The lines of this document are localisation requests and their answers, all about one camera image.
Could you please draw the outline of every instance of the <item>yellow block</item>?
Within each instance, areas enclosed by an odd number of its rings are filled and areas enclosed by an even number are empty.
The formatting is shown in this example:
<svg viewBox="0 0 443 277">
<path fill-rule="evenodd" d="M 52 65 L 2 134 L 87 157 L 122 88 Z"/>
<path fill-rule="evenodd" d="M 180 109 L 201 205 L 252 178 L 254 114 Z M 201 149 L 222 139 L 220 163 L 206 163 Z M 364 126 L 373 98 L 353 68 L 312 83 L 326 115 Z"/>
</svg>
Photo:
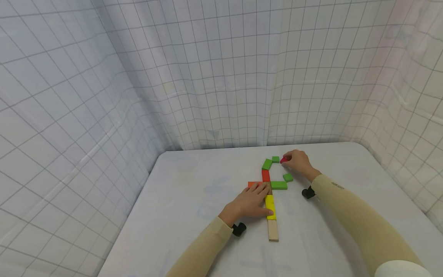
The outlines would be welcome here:
<svg viewBox="0 0 443 277">
<path fill-rule="evenodd" d="M 276 208 L 274 206 L 274 196 L 273 195 L 267 195 L 264 198 L 264 204 L 266 206 L 267 209 L 270 209 L 274 212 L 273 215 L 268 215 L 266 218 L 267 219 L 273 219 L 273 220 L 277 220 L 276 217 Z"/>
</svg>

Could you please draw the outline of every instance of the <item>grid pattern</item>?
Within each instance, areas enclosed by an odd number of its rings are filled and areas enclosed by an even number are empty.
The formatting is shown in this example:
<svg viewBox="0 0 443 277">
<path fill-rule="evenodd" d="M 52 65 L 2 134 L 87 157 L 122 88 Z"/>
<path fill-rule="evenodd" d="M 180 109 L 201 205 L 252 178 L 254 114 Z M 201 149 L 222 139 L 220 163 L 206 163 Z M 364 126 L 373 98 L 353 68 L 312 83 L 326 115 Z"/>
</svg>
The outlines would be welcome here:
<svg viewBox="0 0 443 277">
<path fill-rule="evenodd" d="M 88 1 L 0 1 L 0 272 L 96 276 L 178 149 Z"/>
<path fill-rule="evenodd" d="M 440 1 L 119 1 L 98 10 L 132 84 L 160 106 L 182 149 L 356 141 L 442 229 L 442 169 L 430 165 L 443 159 Z"/>
<path fill-rule="evenodd" d="M 340 139 L 366 146 L 443 233 L 443 3 L 401 9 L 366 77 L 377 81 L 363 114 Z"/>
<path fill-rule="evenodd" d="M 97 275 L 166 150 L 355 141 L 443 232 L 442 8 L 0 0 L 0 272 Z"/>
</svg>

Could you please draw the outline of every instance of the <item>white table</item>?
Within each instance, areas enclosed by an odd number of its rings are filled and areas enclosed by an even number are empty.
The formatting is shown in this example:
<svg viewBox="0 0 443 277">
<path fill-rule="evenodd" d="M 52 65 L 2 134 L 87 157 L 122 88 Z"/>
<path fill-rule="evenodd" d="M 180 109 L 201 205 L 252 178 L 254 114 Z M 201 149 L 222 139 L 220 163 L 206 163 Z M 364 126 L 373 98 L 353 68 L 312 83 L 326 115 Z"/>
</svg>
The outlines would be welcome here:
<svg viewBox="0 0 443 277">
<path fill-rule="evenodd" d="M 248 181 L 261 180 L 265 158 L 304 150 L 314 167 L 352 190 L 382 214 L 434 277 L 443 276 L 443 236 L 370 153 L 345 143 L 166 152 L 152 170 L 99 277 L 162 277 L 198 234 Z M 273 164 L 271 180 L 286 173 Z M 339 222 L 294 175 L 274 191 L 279 242 L 268 241 L 266 218 L 245 218 L 208 276 L 366 277 L 361 254 Z"/>
</svg>

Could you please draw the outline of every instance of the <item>sleeve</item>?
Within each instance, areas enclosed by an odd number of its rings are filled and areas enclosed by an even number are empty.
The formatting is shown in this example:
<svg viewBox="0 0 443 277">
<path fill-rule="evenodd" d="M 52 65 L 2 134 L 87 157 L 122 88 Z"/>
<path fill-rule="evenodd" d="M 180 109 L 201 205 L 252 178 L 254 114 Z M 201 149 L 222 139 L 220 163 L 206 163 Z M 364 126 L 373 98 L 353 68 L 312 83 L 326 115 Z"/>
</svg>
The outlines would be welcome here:
<svg viewBox="0 0 443 277">
<path fill-rule="evenodd" d="M 188 246 L 166 277 L 204 277 L 215 257 L 228 242 L 232 228 L 219 217 Z"/>
<path fill-rule="evenodd" d="M 368 203 L 323 174 L 311 187 L 355 240 L 371 276 L 388 261 L 409 261 L 423 267 L 402 236 Z"/>
</svg>

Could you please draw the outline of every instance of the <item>right hand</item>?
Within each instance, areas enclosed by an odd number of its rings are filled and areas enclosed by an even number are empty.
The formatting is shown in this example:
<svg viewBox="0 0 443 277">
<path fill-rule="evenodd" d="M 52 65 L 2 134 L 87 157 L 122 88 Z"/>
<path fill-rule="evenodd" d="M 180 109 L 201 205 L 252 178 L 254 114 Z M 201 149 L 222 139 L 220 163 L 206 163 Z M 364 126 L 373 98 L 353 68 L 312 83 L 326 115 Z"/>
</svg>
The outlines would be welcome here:
<svg viewBox="0 0 443 277">
<path fill-rule="evenodd" d="M 300 173 L 311 183 L 318 175 L 322 174 L 320 171 L 312 167 L 309 158 L 304 151 L 295 149 L 287 152 L 283 157 L 288 158 L 289 161 L 283 162 L 281 165 Z"/>
</svg>

